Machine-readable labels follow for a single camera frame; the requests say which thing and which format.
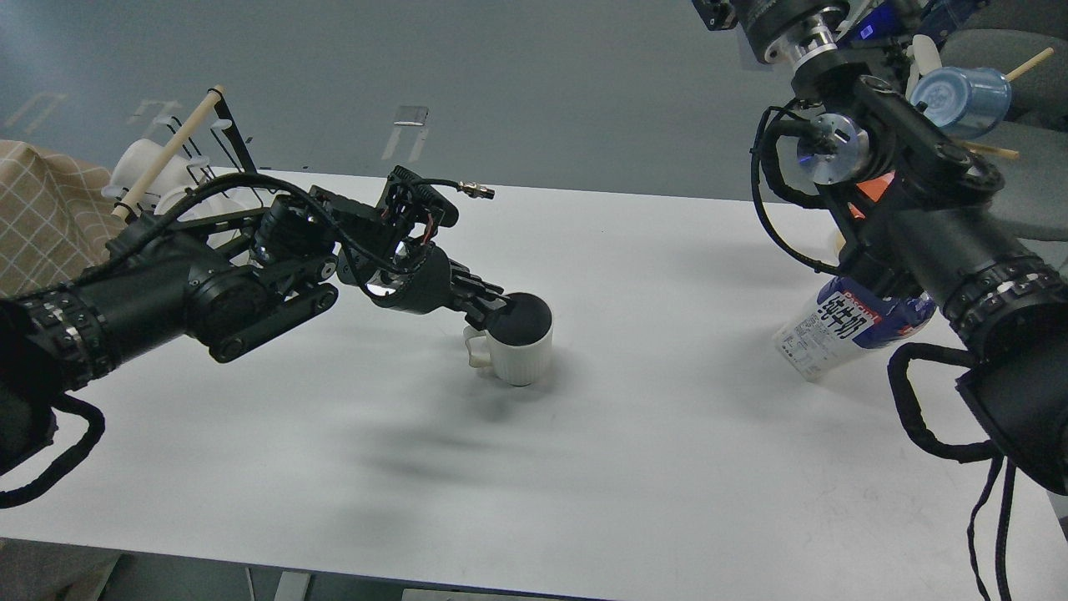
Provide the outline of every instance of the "connector plug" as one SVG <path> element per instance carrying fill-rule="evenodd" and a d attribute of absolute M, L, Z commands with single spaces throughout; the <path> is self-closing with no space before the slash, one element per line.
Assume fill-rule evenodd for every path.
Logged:
<path fill-rule="evenodd" d="M 474 181 L 459 181 L 460 191 L 468 194 L 471 197 L 486 197 L 493 199 L 497 193 L 492 188 L 487 188 L 482 184 L 476 184 Z"/>

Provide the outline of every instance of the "mug handle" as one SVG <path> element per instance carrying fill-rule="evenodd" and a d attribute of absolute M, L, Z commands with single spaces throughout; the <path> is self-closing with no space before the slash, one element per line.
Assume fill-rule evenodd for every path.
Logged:
<path fill-rule="evenodd" d="M 468 365 L 471 367 L 490 367 L 493 363 L 489 354 L 478 354 L 471 349 L 471 341 L 474 338 L 485 338 L 486 331 L 475 330 L 470 326 L 464 328 L 464 346 L 468 348 Z"/>

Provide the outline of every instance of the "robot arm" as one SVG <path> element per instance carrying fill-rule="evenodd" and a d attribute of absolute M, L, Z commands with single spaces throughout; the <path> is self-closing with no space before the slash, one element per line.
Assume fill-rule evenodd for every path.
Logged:
<path fill-rule="evenodd" d="M 797 104 L 823 109 L 813 120 L 785 121 L 785 110 L 770 122 L 766 116 L 753 149 L 754 196 L 763 161 L 773 191 L 830 210 L 846 238 L 836 267 L 799 257 L 879 296 L 927 290 L 968 349 L 968 361 L 952 360 L 971 368 L 957 390 L 995 450 L 1048 490 L 1068 493 L 1068 283 L 990 217 L 989 201 L 1004 185 L 998 170 L 838 48 L 834 31 L 848 3 L 694 0 L 694 6 L 709 29 L 740 23 L 760 62 L 792 66 Z M 774 149 L 781 137 L 799 138 L 799 159 L 817 194 L 783 181 Z M 878 203 L 857 189 L 892 170 Z M 899 407 L 909 405 L 900 386 L 908 364 L 902 357 L 891 363 Z M 902 412 L 920 443 L 925 436 L 916 436 L 923 427 L 915 422 Z M 943 457 L 974 461 L 984 455 L 974 452 Z"/>
<path fill-rule="evenodd" d="M 219 363 L 234 361 L 329 310 L 337 288 L 326 280 L 339 266 L 340 279 L 380 307 L 414 314 L 446 307 L 484 329 L 508 298 L 434 243 L 438 227 L 456 223 L 458 211 L 433 185 L 493 194 L 397 167 L 372 207 L 260 173 L 222 175 L 189 190 L 167 213 L 134 221 L 108 242 L 111 258 L 103 265 L 0 300 L 0 475 L 51 443 L 52 410 L 90 424 L 34 483 L 0 493 L 0 508 L 46 492 L 103 434 L 100 412 L 68 391 L 182 335 L 200 341 Z M 235 187 L 280 193 L 267 208 L 178 221 L 198 202 Z M 424 231 L 412 235 L 420 223 Z M 208 235 L 219 232 L 234 237 L 208 246 Z M 235 265 L 242 252 L 252 259 Z"/>

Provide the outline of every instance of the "screw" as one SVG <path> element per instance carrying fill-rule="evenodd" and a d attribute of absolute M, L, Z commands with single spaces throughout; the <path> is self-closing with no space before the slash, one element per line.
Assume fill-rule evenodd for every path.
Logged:
<path fill-rule="evenodd" d="M 315 309 L 319 312 L 325 312 L 333 305 L 333 302 L 334 302 L 334 292 L 328 291 L 316 300 Z"/>
<path fill-rule="evenodd" d="M 222 350 L 219 351 L 219 358 L 223 361 L 231 361 L 237 359 L 241 352 L 245 351 L 245 341 L 240 338 L 234 338 L 223 345 Z"/>

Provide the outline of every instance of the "ribbed white mug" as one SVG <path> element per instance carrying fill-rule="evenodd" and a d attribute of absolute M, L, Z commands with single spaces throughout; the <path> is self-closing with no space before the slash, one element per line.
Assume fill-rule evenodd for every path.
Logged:
<path fill-rule="evenodd" d="M 521 310 L 540 315 L 532 317 L 530 313 L 524 313 L 501 316 L 487 330 L 467 327 L 464 329 L 464 344 L 468 349 L 468 364 L 471 367 L 491 367 L 493 374 L 508 384 L 527 386 L 541 378 L 552 363 L 552 312 L 545 300 L 533 294 L 516 291 L 508 294 L 508 297 Z M 517 335 L 515 325 L 505 323 L 509 319 L 522 320 L 523 326 L 529 328 Z M 485 341 L 484 352 L 472 347 L 476 338 Z"/>

